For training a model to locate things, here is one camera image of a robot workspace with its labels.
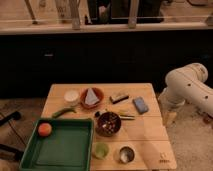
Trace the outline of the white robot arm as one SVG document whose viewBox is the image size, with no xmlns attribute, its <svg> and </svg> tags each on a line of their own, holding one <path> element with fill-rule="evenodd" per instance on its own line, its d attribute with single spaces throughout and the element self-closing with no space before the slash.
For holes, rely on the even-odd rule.
<svg viewBox="0 0 213 171">
<path fill-rule="evenodd" d="M 166 87 L 158 97 L 164 126 L 175 120 L 177 110 L 188 101 L 213 127 L 213 88 L 205 84 L 207 78 L 208 70 L 201 63 L 191 63 L 167 73 Z"/>
</svg>

